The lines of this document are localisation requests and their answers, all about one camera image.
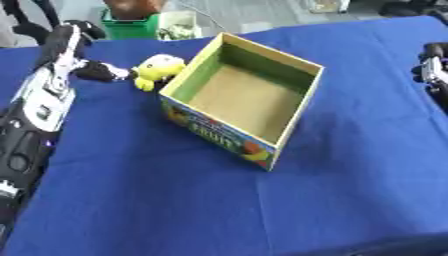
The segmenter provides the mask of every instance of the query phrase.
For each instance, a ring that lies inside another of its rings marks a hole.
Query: yellow plush toy
[[[185,68],[185,61],[167,54],[147,59],[140,66],[132,68],[136,73],[135,86],[145,92],[154,89],[154,82],[168,76],[175,76]]]

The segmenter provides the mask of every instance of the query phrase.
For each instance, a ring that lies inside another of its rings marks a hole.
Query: cable
[[[198,8],[196,8],[194,6],[186,4],[186,3],[182,2],[182,0],[177,0],[176,2],[179,3],[180,5],[182,5],[183,7],[186,7],[188,9],[192,9],[193,11],[208,17],[211,21],[213,21],[213,23],[216,24],[216,26],[220,27],[224,32],[228,32],[228,30],[223,25],[221,25],[218,21],[216,21],[210,14],[207,14],[207,13],[199,10]]]

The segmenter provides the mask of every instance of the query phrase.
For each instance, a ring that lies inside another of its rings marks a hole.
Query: table
[[[6,255],[282,255],[448,230],[448,122],[412,81],[430,17],[280,28],[244,37],[326,66],[273,173],[166,121],[156,94],[76,81],[51,166]],[[100,42],[131,67],[191,59],[209,39]],[[0,105],[38,50],[0,51]]]

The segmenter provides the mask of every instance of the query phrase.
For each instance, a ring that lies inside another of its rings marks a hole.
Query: green bin
[[[152,14],[143,20],[115,20],[109,9],[101,18],[110,39],[157,38],[159,14]]]

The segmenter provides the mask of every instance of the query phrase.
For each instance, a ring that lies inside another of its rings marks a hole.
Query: box bottom
[[[222,63],[189,105],[276,144],[300,101],[278,81]]]

